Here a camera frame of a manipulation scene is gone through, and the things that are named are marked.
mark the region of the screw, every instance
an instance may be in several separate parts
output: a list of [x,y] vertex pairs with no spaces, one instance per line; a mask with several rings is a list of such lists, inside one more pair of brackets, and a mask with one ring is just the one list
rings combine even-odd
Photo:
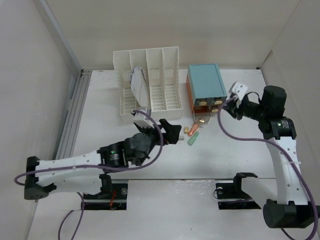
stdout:
[[128,189],[126,189],[125,187],[121,189],[122,195],[127,195],[127,193],[128,193]]
[[224,189],[223,189],[221,186],[219,186],[219,187],[216,189],[216,193],[217,193],[217,194],[223,194],[223,193],[224,193]]

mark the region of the white table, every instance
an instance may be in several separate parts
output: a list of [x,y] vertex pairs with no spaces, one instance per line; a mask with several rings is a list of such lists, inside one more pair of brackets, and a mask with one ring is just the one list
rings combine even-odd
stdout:
[[[172,124],[191,126],[186,91],[186,70],[179,72],[183,118]],[[223,69],[228,89],[241,81],[262,95],[265,82],[259,70]],[[262,137],[257,123],[234,120],[224,112],[225,127],[241,137]],[[272,161],[263,143],[237,142],[223,135],[217,119],[203,126],[193,146],[187,140],[165,146],[159,160],[143,170],[115,173],[113,179],[130,180],[126,211],[85,211],[76,240],[286,240],[279,229],[269,229],[261,210],[219,210],[213,198],[215,181],[237,172],[253,172],[275,191]],[[119,117],[118,86],[114,71],[92,73],[81,118],[74,155],[82,155],[122,141],[137,133],[133,124]],[[39,201],[28,240],[56,240],[59,225],[69,210],[79,209],[75,193],[56,193]],[[80,212],[74,212],[62,229],[69,240]],[[305,239],[307,229],[291,229],[296,239]]]
[[[265,81],[260,70],[222,69],[226,90],[235,81],[249,86],[262,96]],[[174,125],[191,127],[192,114],[186,87],[187,70],[179,71],[179,90],[183,105],[183,117],[168,120]],[[250,99],[257,100],[252,94]],[[226,129],[239,137],[258,137],[262,134],[258,123],[251,119],[237,121],[227,112],[222,114]],[[238,172],[253,172],[259,178],[274,178],[269,151],[261,142],[235,141],[220,130],[217,116],[199,130],[199,137],[193,146],[187,144],[188,137],[177,145],[163,148],[160,158],[150,167],[137,171],[120,172],[113,179],[230,179]],[[87,92],[82,118],[74,147],[74,156],[82,155],[126,138],[138,130],[133,124],[120,120],[118,84],[113,70],[93,71]],[[153,158],[159,147],[151,153]]]

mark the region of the purple cable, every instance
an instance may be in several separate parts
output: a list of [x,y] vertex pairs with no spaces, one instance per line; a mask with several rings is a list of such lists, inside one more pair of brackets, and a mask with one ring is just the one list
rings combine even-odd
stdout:
[[[28,176],[28,175],[33,175],[33,174],[39,174],[39,173],[47,173],[47,172],[52,172],[52,171],[63,171],[63,170],[70,170],[70,169],[83,169],[83,168],[92,168],[92,169],[104,169],[104,170],[110,170],[114,173],[116,172],[125,172],[125,171],[133,171],[133,170],[139,170],[139,169],[144,169],[148,166],[150,166],[151,164],[153,164],[160,156],[161,152],[162,152],[162,148],[164,146],[164,136],[162,135],[162,132],[161,132],[161,129],[160,127],[158,126],[158,124],[156,123],[156,121],[151,117],[149,116],[148,114],[146,114],[145,112],[143,111],[140,111],[140,110],[133,110],[134,113],[139,113],[139,114],[142,114],[144,116],[146,116],[154,125],[155,129],[157,129],[157,131],[159,132],[159,135],[160,135],[160,148],[159,148],[159,151],[157,153],[157,155],[154,157],[154,159],[152,161],[150,161],[149,163],[145,164],[145,165],[142,165],[142,166],[137,166],[137,167],[133,167],[133,168],[116,168],[116,167],[110,167],[110,166],[100,166],[100,165],[76,165],[76,166],[65,166],[65,167],[55,167],[55,168],[50,168],[50,169],[42,169],[42,170],[35,170],[35,171],[28,171],[28,172],[25,172],[25,173],[22,173],[22,174],[19,174],[18,176],[16,176],[14,178],[14,182],[20,186],[24,186],[25,184],[22,183],[22,182],[19,182],[18,179],[19,178],[22,178],[22,177],[25,177],[25,176]],[[81,198],[81,202],[82,202],[82,207],[81,207],[81,215],[80,215],[80,218],[79,218],[79,221],[78,221],[78,224],[74,230],[74,233],[72,235],[72,238],[71,240],[73,240],[75,238],[75,235],[78,231],[78,228],[80,226],[80,223],[81,223],[81,220],[82,220],[82,217],[84,215],[84,210],[85,210],[85,202],[84,202],[84,198],[82,197],[82,195],[77,192],[77,194],[80,196]],[[68,218],[68,216],[73,212],[74,210],[71,210],[65,217],[64,219],[62,220],[61,224],[60,224],[60,227],[59,227],[59,231],[58,231],[58,240],[60,240],[60,233],[61,233],[61,228],[64,224],[64,222],[66,221],[66,219]]]
[[[230,133],[228,133],[225,129],[225,127],[222,125],[222,121],[221,121],[221,110],[222,108],[229,102],[231,101],[234,101],[236,100],[237,98],[236,97],[232,97],[228,100],[226,100],[219,108],[219,111],[218,111],[218,123],[219,123],[219,126],[221,128],[221,130],[224,132],[224,134],[226,134],[229,138],[232,138],[234,140],[238,140],[238,141],[253,141],[253,142],[264,142],[264,143],[267,143],[267,144],[271,144],[272,146],[276,147],[277,149],[279,149],[285,156],[286,158],[288,159],[288,161],[290,163],[294,163],[294,161],[292,160],[292,158],[290,157],[290,155],[287,153],[286,150],[284,150],[281,146],[279,146],[278,144],[272,142],[272,141],[269,141],[269,140],[266,140],[266,139],[262,139],[262,138],[242,138],[242,137],[237,137],[237,136],[233,136],[231,135]],[[299,172],[297,166],[295,164],[290,164],[292,167],[293,167],[293,170],[295,172],[295,174],[298,176],[300,182],[302,183],[307,195],[309,196],[309,199],[310,199],[310,203],[311,203],[311,206],[312,206],[312,210],[313,210],[313,216],[314,216],[314,225],[313,225],[313,229],[310,233],[310,235],[305,239],[305,240],[311,240],[317,233],[317,228],[318,228],[318,211],[317,211],[317,206],[316,206],[316,202],[314,200],[314,197],[312,196],[312,193],[306,183],[306,181],[304,180],[304,178],[302,177],[301,173]],[[289,234],[283,229],[281,228],[281,230],[283,231],[283,233],[290,239],[290,240],[294,240],[294,238],[292,238],[291,236],[289,236]]]

